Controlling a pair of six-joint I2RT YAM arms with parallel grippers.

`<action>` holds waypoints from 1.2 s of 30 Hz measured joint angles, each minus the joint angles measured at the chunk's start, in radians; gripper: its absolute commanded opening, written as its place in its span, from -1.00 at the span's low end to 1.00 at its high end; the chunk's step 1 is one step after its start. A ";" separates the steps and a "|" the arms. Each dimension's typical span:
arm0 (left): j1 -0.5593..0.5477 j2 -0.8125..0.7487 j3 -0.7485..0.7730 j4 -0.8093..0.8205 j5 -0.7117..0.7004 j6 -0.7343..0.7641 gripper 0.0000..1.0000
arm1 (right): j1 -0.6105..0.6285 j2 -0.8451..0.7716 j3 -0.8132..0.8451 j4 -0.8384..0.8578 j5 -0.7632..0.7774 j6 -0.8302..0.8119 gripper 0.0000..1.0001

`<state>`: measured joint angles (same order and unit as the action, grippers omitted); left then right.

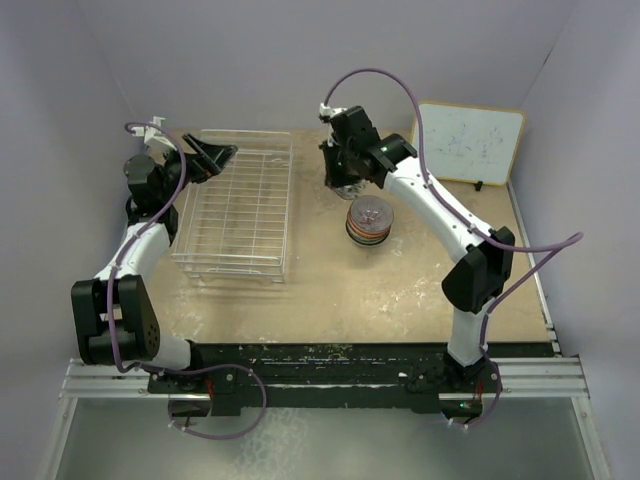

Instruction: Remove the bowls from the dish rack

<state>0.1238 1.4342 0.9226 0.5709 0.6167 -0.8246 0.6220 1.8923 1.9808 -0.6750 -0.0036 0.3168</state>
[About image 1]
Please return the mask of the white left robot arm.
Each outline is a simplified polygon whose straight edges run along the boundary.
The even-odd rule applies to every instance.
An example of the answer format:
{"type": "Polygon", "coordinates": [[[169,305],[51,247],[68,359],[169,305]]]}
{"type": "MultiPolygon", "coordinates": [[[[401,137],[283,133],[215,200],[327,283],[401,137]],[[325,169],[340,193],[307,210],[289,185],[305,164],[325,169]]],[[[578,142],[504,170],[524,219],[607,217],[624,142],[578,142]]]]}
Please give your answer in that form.
{"type": "Polygon", "coordinates": [[[71,303],[84,363],[113,365],[123,372],[137,365],[171,370],[175,385],[194,392],[204,384],[206,369],[191,358],[189,341],[162,334],[145,281],[178,233],[177,196],[189,184],[222,173],[237,148],[191,134],[182,138],[189,152],[172,146],[162,163],[147,154],[125,163],[129,197],[124,239],[107,266],[72,286],[71,303]]]}

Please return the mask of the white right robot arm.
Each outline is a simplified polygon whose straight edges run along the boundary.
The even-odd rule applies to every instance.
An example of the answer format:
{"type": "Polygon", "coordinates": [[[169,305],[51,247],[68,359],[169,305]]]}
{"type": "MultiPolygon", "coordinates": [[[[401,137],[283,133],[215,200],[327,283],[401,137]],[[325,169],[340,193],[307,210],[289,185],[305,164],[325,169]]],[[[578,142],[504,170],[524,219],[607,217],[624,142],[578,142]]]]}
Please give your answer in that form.
{"type": "Polygon", "coordinates": [[[354,199],[370,182],[409,205],[449,255],[453,267],[442,280],[453,307],[452,334],[445,366],[446,383],[467,391],[480,379],[477,363],[486,349],[483,318],[511,275],[513,254],[496,247],[515,243],[507,228],[494,229],[468,211],[422,166],[418,151],[401,135],[380,137],[360,106],[322,104],[319,118],[329,134],[320,149],[325,184],[340,197],[354,199]]]}

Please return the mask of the white wire dish rack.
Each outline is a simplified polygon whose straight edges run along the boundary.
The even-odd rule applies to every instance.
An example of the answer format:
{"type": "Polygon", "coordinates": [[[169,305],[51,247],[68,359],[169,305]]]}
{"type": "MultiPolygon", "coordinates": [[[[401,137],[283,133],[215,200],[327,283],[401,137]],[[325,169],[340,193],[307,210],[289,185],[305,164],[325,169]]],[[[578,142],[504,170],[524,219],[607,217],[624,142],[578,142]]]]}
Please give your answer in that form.
{"type": "Polygon", "coordinates": [[[241,276],[282,283],[289,224],[293,139],[287,132],[203,129],[232,144],[224,171],[185,191],[171,257],[191,278],[241,276]]]}

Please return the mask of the blue floral bowl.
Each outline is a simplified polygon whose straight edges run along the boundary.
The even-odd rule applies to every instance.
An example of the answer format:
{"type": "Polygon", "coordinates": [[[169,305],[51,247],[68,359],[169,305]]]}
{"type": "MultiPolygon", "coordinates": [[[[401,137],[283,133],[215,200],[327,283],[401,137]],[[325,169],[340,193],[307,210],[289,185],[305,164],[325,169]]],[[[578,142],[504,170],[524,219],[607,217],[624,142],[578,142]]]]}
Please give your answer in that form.
{"type": "Polygon", "coordinates": [[[375,238],[361,237],[359,235],[353,234],[352,232],[347,232],[347,234],[352,241],[354,241],[357,245],[362,247],[375,247],[375,246],[381,245],[389,237],[389,234],[385,234],[383,236],[379,236],[375,238]]]}

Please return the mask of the grey striped bowl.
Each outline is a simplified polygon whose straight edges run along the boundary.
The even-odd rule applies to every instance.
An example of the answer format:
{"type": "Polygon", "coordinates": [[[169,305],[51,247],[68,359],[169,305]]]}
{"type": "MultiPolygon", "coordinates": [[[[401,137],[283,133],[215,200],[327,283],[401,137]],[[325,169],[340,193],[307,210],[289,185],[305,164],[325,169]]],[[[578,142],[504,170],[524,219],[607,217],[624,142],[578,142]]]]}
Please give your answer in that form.
{"type": "Polygon", "coordinates": [[[352,202],[348,218],[350,224],[358,230],[374,234],[386,231],[392,226],[394,212],[386,200],[366,195],[352,202]]]}

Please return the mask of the pink patterned bowl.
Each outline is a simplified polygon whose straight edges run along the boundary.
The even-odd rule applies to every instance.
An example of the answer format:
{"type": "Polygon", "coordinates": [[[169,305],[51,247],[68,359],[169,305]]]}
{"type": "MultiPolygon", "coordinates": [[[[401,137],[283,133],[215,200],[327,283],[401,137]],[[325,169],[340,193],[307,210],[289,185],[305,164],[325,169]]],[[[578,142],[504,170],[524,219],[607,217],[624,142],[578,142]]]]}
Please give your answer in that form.
{"type": "Polygon", "coordinates": [[[365,182],[357,182],[354,184],[344,185],[340,187],[332,187],[331,190],[341,199],[353,201],[357,199],[365,190],[365,182]]]}

